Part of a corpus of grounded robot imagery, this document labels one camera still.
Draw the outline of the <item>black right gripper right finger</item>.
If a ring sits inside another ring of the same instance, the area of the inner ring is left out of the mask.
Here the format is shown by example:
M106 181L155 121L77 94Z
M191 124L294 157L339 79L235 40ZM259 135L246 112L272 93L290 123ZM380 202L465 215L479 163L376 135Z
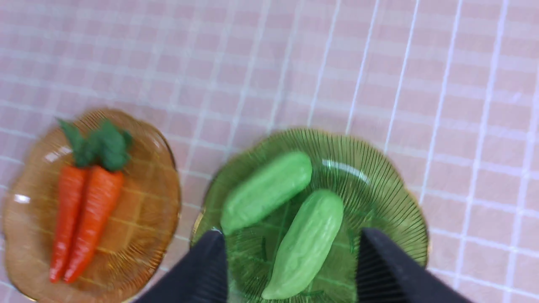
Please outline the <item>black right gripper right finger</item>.
M356 285L359 303L470 302L375 228L362 229Z

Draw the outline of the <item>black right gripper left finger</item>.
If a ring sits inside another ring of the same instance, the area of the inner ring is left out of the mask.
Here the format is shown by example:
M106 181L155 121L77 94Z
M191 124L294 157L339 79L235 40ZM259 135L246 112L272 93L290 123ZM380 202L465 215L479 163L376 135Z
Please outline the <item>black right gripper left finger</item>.
M190 251L137 303L226 303L229 295L225 239L205 232Z

